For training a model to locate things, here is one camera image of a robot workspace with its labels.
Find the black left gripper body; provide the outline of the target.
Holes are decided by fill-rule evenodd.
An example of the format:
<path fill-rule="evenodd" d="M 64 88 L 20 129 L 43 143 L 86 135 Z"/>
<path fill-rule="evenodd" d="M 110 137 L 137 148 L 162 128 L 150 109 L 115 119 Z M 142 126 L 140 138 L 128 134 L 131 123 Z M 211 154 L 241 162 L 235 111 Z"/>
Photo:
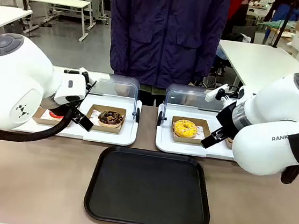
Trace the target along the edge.
<path fill-rule="evenodd" d="M 75 107 L 77 102 L 69 102 L 63 105 L 60 105 L 55 102 L 55 100 L 51 97 L 44 98 L 41 101 L 41 108 L 45 110 L 52 111 L 55 115 L 65 116 L 68 111 Z"/>

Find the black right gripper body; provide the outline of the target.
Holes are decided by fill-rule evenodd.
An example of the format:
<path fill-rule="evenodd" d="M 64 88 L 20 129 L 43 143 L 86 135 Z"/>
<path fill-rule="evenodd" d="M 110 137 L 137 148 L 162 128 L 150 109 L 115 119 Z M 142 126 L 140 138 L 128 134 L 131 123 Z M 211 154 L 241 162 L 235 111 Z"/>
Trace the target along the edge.
<path fill-rule="evenodd" d="M 236 128 L 233 119 L 232 113 L 236 107 L 235 103 L 232 103 L 226 106 L 221 112 L 216 116 L 216 119 L 221 124 L 221 127 L 216 130 L 217 133 L 220 133 L 224 136 L 233 136 L 235 137 L 239 130 Z"/>

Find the person's right hand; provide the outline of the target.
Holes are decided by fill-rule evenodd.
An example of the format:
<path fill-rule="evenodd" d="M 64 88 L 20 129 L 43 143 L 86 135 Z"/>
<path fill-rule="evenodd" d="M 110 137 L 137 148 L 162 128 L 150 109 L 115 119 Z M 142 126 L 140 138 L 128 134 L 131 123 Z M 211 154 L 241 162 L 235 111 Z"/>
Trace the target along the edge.
<path fill-rule="evenodd" d="M 114 89 L 118 96 L 128 97 L 130 94 L 130 85 L 127 84 L 117 83 Z"/>

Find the person's left hand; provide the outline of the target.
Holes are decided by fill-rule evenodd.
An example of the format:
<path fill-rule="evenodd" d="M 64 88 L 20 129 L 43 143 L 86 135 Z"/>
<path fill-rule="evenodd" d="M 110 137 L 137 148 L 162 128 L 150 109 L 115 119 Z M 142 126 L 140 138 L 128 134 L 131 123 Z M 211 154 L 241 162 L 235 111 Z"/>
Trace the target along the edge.
<path fill-rule="evenodd" d="M 185 92 L 184 101 L 183 103 L 185 105 L 192 105 L 194 104 L 199 92 L 201 89 L 199 89 L 198 86 L 194 85 L 193 83 L 189 82 L 187 86 L 187 90 Z"/>

